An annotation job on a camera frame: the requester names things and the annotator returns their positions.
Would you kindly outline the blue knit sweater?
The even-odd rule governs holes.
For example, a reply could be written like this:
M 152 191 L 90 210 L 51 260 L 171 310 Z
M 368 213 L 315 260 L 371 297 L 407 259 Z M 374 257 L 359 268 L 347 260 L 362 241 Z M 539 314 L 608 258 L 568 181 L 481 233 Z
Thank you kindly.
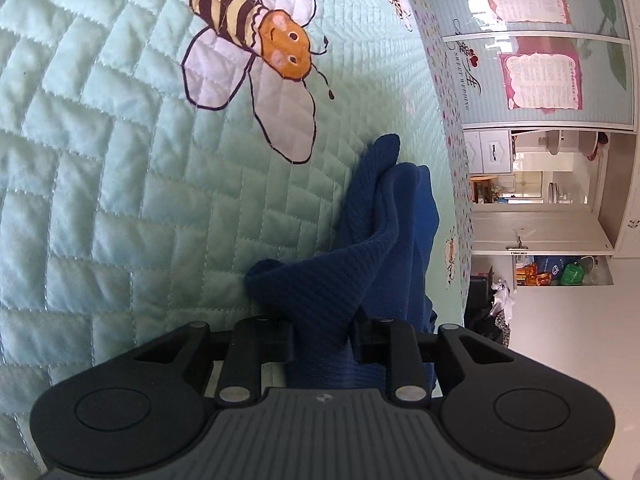
M 437 318 L 425 292 L 439 215 L 425 166 L 398 159 L 395 133 L 376 139 L 362 156 L 345 195 L 333 248 L 309 259 L 262 260 L 245 275 L 248 296 L 262 310 L 294 325 L 291 388 L 385 386 L 378 364 L 360 365 L 348 341 L 358 309 L 371 318 L 408 322 L 417 333 Z

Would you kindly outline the clothes pile on stool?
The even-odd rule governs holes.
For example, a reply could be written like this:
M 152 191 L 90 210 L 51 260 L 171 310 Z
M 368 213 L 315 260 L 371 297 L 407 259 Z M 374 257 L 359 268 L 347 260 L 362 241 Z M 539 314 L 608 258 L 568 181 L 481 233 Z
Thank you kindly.
M 495 341 L 503 347 L 509 347 L 511 341 L 511 323 L 513 320 L 514 300 L 511 289 L 505 280 L 498 280 L 491 285 L 492 299 L 489 316 L 494 322 L 497 335 Z

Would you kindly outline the white door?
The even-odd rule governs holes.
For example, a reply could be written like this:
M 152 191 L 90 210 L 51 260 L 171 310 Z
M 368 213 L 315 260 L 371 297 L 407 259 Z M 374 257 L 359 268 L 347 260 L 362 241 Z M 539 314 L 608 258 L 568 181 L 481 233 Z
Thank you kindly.
M 614 246 L 585 205 L 476 205 L 472 253 L 482 256 L 612 256 Z

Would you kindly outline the shelf niche with bags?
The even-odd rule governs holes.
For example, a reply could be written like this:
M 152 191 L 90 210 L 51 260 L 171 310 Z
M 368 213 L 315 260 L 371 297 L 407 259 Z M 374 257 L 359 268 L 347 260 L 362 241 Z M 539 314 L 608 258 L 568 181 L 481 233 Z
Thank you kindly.
M 611 286 L 605 256 L 516 256 L 515 283 L 520 287 Z

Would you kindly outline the wooden chair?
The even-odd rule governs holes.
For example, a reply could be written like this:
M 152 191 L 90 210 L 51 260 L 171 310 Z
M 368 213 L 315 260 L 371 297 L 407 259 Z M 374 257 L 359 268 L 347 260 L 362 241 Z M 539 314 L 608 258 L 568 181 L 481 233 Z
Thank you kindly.
M 497 183 L 498 177 L 474 176 L 470 177 L 471 197 L 474 204 L 498 203 L 500 191 Z

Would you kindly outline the white drawer shelf unit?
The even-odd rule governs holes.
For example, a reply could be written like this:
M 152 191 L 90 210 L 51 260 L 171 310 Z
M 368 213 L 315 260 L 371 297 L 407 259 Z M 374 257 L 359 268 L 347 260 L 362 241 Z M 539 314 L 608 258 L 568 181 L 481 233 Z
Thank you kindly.
M 593 162 L 611 137 L 602 131 L 465 130 L 469 172 L 574 172 Z

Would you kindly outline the mint quilted bee bedspread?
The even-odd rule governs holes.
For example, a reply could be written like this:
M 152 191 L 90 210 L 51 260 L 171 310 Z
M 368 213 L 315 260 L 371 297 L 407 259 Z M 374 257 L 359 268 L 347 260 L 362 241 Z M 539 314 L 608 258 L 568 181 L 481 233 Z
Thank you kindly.
M 266 141 L 245 78 L 223 110 L 186 98 L 202 21 L 188 0 L 1 0 L 1 474 L 46 469 L 29 413 L 47 388 L 191 320 L 257 307 L 257 261 L 303 260 L 336 237 L 359 159 L 393 132 L 431 173 L 439 228 L 426 292 L 462 317 L 444 127 L 408 0 L 306 6 L 316 140 L 303 165 Z

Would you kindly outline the heart pattern bedsheet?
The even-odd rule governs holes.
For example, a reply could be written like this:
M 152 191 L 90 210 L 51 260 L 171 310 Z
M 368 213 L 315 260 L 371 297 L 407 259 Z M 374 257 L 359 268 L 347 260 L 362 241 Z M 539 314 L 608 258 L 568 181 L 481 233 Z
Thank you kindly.
M 465 151 L 462 119 L 454 77 L 447 60 L 447 48 L 431 0 L 408 0 L 423 42 L 439 106 L 439 122 L 444 127 L 447 162 L 451 178 L 450 197 L 454 204 L 454 226 L 447 244 L 454 248 L 454 273 L 447 278 L 457 287 L 454 303 L 459 310 L 466 304 L 471 274 L 472 203 L 468 155 Z

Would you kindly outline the sliding door wardrobe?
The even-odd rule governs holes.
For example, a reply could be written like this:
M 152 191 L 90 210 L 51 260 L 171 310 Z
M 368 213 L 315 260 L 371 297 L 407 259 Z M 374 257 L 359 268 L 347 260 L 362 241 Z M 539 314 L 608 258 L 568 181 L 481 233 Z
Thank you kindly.
M 465 128 L 634 130 L 625 0 L 430 3 Z

